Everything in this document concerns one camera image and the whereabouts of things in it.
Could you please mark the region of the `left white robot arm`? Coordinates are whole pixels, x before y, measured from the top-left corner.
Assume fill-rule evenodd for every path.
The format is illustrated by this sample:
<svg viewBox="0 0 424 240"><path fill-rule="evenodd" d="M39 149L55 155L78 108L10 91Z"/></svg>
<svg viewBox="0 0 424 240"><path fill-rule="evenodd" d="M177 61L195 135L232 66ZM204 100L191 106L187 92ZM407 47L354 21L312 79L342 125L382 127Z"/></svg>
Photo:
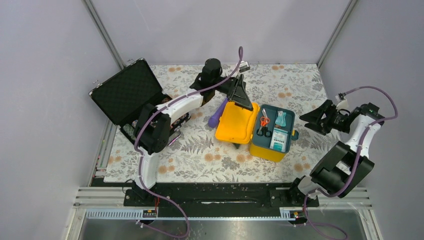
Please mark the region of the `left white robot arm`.
<svg viewBox="0 0 424 240"><path fill-rule="evenodd" d="M152 204L156 184L157 155L169 142L172 124L209 102L215 92L226 94L229 102L248 111L253 110L244 82L243 72L250 70L247 61L239 60L228 76L223 76L221 62L216 58L205 61L201 72L196 76L188 91L179 97L159 105L147 104L143 107L135 127L134 149L141 154L135 183L140 187L136 199L144 206Z"/></svg>

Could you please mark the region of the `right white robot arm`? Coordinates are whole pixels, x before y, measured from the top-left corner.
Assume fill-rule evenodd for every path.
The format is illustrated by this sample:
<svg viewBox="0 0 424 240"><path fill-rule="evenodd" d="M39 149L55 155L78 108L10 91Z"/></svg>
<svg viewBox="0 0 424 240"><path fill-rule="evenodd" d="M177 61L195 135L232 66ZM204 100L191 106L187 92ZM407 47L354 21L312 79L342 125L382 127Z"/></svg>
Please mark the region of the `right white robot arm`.
<svg viewBox="0 0 424 240"><path fill-rule="evenodd" d="M345 197L374 168L369 159L369 147L376 132L384 124L379 107L369 102L352 112L338 109L331 100L300 116L305 127L321 135L338 130L350 132L354 120L357 126L347 142L338 141L315 165L308 176L296 179L287 191L287 201L293 206L301 205L309 196L317 193L329 197Z"/></svg>

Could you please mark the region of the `teal divided tray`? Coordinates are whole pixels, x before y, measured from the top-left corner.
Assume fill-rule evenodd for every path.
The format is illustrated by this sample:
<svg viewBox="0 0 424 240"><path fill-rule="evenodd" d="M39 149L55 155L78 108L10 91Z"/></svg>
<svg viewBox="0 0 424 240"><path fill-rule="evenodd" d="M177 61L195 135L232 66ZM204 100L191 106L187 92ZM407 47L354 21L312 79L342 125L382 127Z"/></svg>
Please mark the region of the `teal divided tray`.
<svg viewBox="0 0 424 240"><path fill-rule="evenodd" d="M257 130L261 126L260 119L263 116L262 109L266 110L267 116L270 119L270 122L267 124L267 128L270 131L272 131L272 134L273 134L274 128L282 129L282 130L285 130L285 131L288 132L286 152L280 152L280 151L277 151L277 150L270 149L270 143L271 143L271 137L272 136L271 137L264 137L264 136L258 136L257 135ZM286 112L286 127L281 127L281 126L275 125L275 120L276 120L276 116L277 116L278 111ZM255 125L254 125L253 132L252 132L253 136L252 136L252 139L251 139L251 142L250 142L250 146L251 147L258 147L259 150L270 150L270 151L273 151L273 152L278 153L278 154L287 154L290 150L291 142L296 141L299 137L298 132L294 129L295 119L296 119L296 114L292 110L273 106L273 105L269 105L269 104L261 105L260 109L259 109L259 113L256 116Z"/></svg>

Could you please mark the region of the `orange handled scissors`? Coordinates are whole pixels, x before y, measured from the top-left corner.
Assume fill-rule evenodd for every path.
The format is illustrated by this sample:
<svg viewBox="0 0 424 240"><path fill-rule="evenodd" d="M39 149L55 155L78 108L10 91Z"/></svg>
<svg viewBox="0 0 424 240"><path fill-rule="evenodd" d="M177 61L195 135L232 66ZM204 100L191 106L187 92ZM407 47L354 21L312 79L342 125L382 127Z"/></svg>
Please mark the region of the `orange handled scissors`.
<svg viewBox="0 0 424 240"><path fill-rule="evenodd" d="M261 110L261 112L262 112L262 117L260 118L260 126L266 127L267 124L270 122L270 119L268 118L267 112L264 108Z"/></svg>

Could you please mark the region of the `yellow plastic box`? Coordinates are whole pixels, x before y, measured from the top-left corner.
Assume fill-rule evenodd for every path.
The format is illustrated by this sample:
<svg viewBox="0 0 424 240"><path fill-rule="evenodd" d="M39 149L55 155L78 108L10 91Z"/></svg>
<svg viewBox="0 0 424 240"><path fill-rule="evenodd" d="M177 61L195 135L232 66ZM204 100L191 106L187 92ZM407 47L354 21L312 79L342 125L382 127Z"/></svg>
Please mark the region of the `yellow plastic box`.
<svg viewBox="0 0 424 240"><path fill-rule="evenodd" d="M249 153L252 156L272 162L280 162L287 153L259 150L258 147L250 146L253 137L253 128L261 106L254 102L252 105L253 110L250 111L236 106L233 102L228 102L216 128L215 138L219 141L232 144L248 144Z"/></svg>

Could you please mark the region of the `gauze dressing packet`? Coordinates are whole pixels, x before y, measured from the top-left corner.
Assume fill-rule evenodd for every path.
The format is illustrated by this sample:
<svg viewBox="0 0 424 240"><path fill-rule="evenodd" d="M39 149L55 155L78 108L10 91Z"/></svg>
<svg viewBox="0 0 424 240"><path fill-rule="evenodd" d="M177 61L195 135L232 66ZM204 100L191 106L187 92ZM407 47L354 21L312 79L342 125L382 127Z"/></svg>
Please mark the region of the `gauze dressing packet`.
<svg viewBox="0 0 424 240"><path fill-rule="evenodd" d="M286 152L288 132L280 128L274 128L269 148L279 152Z"/></svg>

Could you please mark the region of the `black handled scissors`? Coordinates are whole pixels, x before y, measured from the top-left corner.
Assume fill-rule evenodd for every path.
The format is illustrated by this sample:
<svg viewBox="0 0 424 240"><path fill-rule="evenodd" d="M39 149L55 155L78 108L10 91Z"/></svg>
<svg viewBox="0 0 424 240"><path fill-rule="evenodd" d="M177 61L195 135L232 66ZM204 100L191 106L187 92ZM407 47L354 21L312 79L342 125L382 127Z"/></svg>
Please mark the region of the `black handled scissors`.
<svg viewBox="0 0 424 240"><path fill-rule="evenodd" d="M270 131L266 125L261 125L256 131L256 134L260 137L270 138L272 136L272 131Z"/></svg>

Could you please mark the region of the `teal packet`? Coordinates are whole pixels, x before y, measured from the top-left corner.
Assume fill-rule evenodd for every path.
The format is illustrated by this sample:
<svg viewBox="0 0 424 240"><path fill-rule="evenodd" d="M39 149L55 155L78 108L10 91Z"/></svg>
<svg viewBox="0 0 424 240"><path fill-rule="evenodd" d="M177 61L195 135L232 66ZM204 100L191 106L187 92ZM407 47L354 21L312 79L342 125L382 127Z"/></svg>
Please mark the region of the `teal packet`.
<svg viewBox="0 0 424 240"><path fill-rule="evenodd" d="M287 113L285 111L279 110L275 118L275 125L280 127L286 127L287 126L286 115Z"/></svg>

